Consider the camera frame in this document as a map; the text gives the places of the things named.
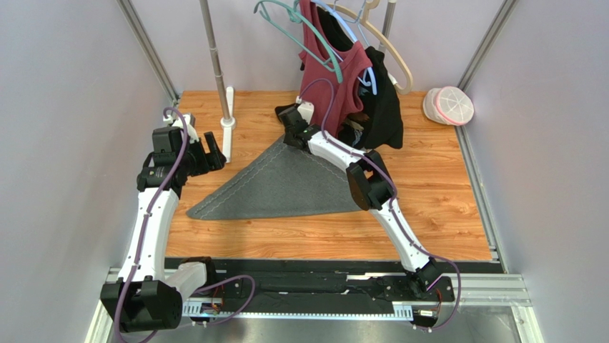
white pole base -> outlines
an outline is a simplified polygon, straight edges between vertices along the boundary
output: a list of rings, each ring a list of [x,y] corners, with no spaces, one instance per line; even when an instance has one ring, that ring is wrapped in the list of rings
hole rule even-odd
[[[231,86],[227,87],[227,103],[229,107],[230,119],[226,120],[224,117],[220,120],[220,125],[224,131],[222,137],[222,153],[227,158],[227,163],[231,160],[232,153],[232,132],[237,127],[237,120],[233,116],[234,107],[234,88]]]

clothes rack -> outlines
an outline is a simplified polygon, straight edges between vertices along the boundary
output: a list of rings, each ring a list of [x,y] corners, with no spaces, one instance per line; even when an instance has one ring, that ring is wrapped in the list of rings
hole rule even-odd
[[[389,32],[391,31],[396,2],[397,0],[387,0],[387,11],[385,12],[385,20],[382,23],[382,35],[387,37],[387,39],[389,39]],[[385,46],[382,43],[379,43],[378,51],[385,52]]]
[[[385,12],[385,20],[383,21],[382,27],[382,33],[386,37],[389,36],[396,2],[397,0],[387,0],[387,11]],[[232,133],[237,126],[237,120],[233,115],[234,88],[231,86],[226,87],[224,85],[224,75],[222,74],[222,68],[220,66],[218,48],[216,46],[216,37],[214,35],[214,26],[212,24],[212,15],[209,12],[208,1],[199,0],[199,3],[201,4],[201,13],[203,15],[203,22],[205,25],[205,31],[207,33],[207,43],[209,44],[209,53],[212,56],[216,87],[218,88],[220,106],[222,107],[222,119],[220,120],[220,125],[222,126],[222,131],[224,132],[224,136],[222,137],[222,153],[226,156],[228,163],[231,162],[232,156]],[[379,51],[384,50],[385,47],[380,44]]]

clothes hanger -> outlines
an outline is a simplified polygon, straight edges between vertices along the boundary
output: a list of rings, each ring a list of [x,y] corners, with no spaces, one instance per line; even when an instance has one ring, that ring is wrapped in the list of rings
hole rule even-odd
[[[352,19],[357,20],[357,18],[359,18],[361,25],[363,27],[365,27],[373,36],[377,37],[377,39],[380,41],[380,43],[387,48],[387,50],[389,51],[391,56],[393,56],[393,58],[397,62],[397,65],[400,67],[400,69],[406,76],[408,85],[405,87],[402,87],[397,83],[397,81],[395,80],[395,78],[393,76],[389,75],[389,78],[391,79],[393,86],[395,87],[395,90],[398,93],[408,94],[408,93],[410,93],[410,90],[412,90],[412,73],[410,72],[410,69],[408,69],[406,62],[404,62],[404,59],[400,56],[400,53],[397,52],[395,46],[393,46],[393,44],[391,44],[389,39],[387,39],[387,37],[383,36],[381,31],[379,31],[376,27],[374,27],[368,21],[368,17],[370,15],[370,10],[377,8],[379,6],[379,3],[380,3],[380,0],[366,0],[366,2],[364,4],[364,8],[360,11],[359,14],[356,14],[354,11],[351,11],[350,9],[348,9],[342,5],[333,4],[333,6],[337,12],[346,14],[347,16],[351,17]]]
[[[336,11],[336,3],[337,2],[338,2],[338,0],[334,0],[334,3],[332,4],[332,9],[334,11]],[[365,4],[366,4],[366,0],[364,0],[362,2],[362,7],[360,7],[360,11],[357,13],[357,18],[355,18],[354,20],[351,20],[351,21],[349,21],[347,19],[343,19],[343,20],[345,20],[347,23],[351,23],[351,24],[356,24],[357,25],[357,29],[360,30],[360,34],[362,35],[362,38],[364,39],[364,42],[366,43],[366,48],[367,48],[367,47],[370,46],[370,43],[368,42],[368,38],[366,38],[366,35],[364,34],[364,31],[362,30],[362,25],[360,24],[360,17],[362,15],[362,11],[364,11]],[[362,76],[362,78],[365,80],[367,75],[368,75],[368,70],[366,69],[364,71],[364,75]],[[364,86],[370,86],[372,84],[371,81],[364,81],[364,80],[360,79],[360,82]]]
[[[298,3],[300,2],[300,0],[294,0],[294,10],[297,10],[298,7]],[[354,43],[357,41],[357,36],[355,36],[355,34],[353,33],[353,31],[351,30],[351,28],[349,27],[349,25],[347,25],[347,23],[345,22],[345,20],[335,11],[333,10],[330,6],[328,6],[325,2],[322,2],[320,0],[311,0],[311,2],[313,4],[316,4],[320,7],[322,7],[323,9],[325,9],[328,13],[330,13],[333,17],[336,18],[336,20],[339,22],[339,24],[343,27],[343,29],[347,32],[347,35],[351,38],[351,41],[353,41]],[[342,61],[342,57],[338,54],[338,52],[336,52],[334,49],[332,49],[332,53],[334,55],[336,55],[336,57]],[[366,75],[370,76],[370,81],[364,81]],[[366,68],[366,70],[364,71],[364,75],[363,78],[362,77],[357,77],[357,79],[360,80],[360,82],[362,84],[364,84],[365,86],[370,86],[372,85],[372,93],[374,95],[377,95],[377,80],[375,78],[375,73],[372,70],[372,67],[368,67]]]
[[[327,50],[328,56],[330,56],[329,59],[327,59],[325,61],[321,60],[321,58],[319,58],[317,55],[313,54],[313,51],[310,51],[309,49],[307,49],[307,47],[303,43],[301,43],[298,39],[296,39],[296,37],[294,37],[293,35],[291,35],[291,33],[289,33],[288,31],[283,29],[281,26],[279,26],[279,24],[277,24],[273,20],[271,20],[271,17],[269,16],[269,12],[267,11],[267,8],[264,6],[265,2],[270,2],[272,4],[280,5],[281,7],[286,9],[287,15],[289,16],[291,21],[294,21],[294,22],[298,21],[298,22],[302,22],[302,23],[306,24],[311,29],[311,31],[313,31],[315,36],[322,42],[324,48]],[[339,84],[342,83],[342,71],[338,67],[338,61],[336,60],[335,55],[332,53],[332,48],[323,38],[322,34],[315,28],[315,26],[313,26],[313,24],[311,24],[310,21],[308,21],[306,18],[304,18],[300,13],[295,11],[292,7],[282,3],[281,1],[277,1],[277,0],[258,1],[256,6],[254,7],[254,13],[258,12],[258,6],[260,6],[260,8],[261,8],[260,16],[262,16],[262,18],[264,18],[264,20],[271,23],[278,30],[280,30],[284,35],[288,36],[291,40],[296,42],[296,44],[300,45],[301,48],[303,48],[309,55],[313,56],[313,58],[315,60],[317,60],[319,63],[321,63],[326,69],[335,73],[336,80],[338,81],[338,83]]]

gray wall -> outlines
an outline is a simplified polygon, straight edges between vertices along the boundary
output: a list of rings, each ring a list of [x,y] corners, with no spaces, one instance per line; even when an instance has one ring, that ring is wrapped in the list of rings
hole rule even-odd
[[[609,327],[609,2],[520,1],[468,93],[503,251],[546,342]]]
[[[115,0],[0,2],[0,341],[82,342],[167,105]]]
[[[132,1],[176,88],[216,89],[199,2]],[[363,1],[339,0],[338,4],[357,13]],[[297,54],[301,49],[253,13],[257,2],[209,0],[226,84],[237,90],[298,89],[302,73]],[[456,85],[501,3],[502,0],[399,0],[390,40],[410,67],[415,89]],[[386,7],[383,0],[370,12],[370,21],[379,30]],[[277,23],[302,39],[302,25],[291,23],[282,7],[267,4],[267,9]],[[371,35],[370,43],[378,46]],[[405,77],[390,57],[387,68],[404,84]]]

red shirt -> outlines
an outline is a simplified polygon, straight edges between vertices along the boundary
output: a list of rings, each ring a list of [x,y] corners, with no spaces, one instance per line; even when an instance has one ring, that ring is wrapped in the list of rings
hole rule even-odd
[[[317,14],[317,5],[313,4],[310,0],[300,0],[300,11],[303,17],[307,18],[307,20],[309,20],[321,33],[322,37],[326,39],[319,15]],[[306,24],[303,24],[302,28],[304,46],[316,54],[321,60],[327,60],[330,56],[323,44],[321,44],[319,39],[315,36],[315,33],[313,33],[311,28]],[[341,124],[348,114],[359,112],[364,109],[364,105],[357,95],[357,90],[360,85],[360,80],[358,80],[357,77],[363,73],[364,69],[372,66],[372,62],[370,62],[370,59],[366,56],[364,47],[359,41],[355,42],[353,47],[348,51],[338,51],[336,49],[335,51],[337,51],[339,56],[343,59],[343,61],[340,61],[340,59],[337,58],[339,68],[342,71],[341,84],[338,83],[334,72],[326,69],[325,66],[321,65],[321,63],[316,61],[305,50],[301,51],[299,54],[300,59],[304,64],[304,75],[302,76],[302,83],[300,84],[301,94],[302,91],[316,79],[326,78],[334,85],[335,100],[325,125],[325,130],[334,137],[337,136]],[[313,103],[313,106],[315,107],[311,124],[322,125],[324,115],[330,105],[331,96],[330,86],[324,81],[315,83],[307,90],[307,93],[304,94],[302,97],[303,100]]]

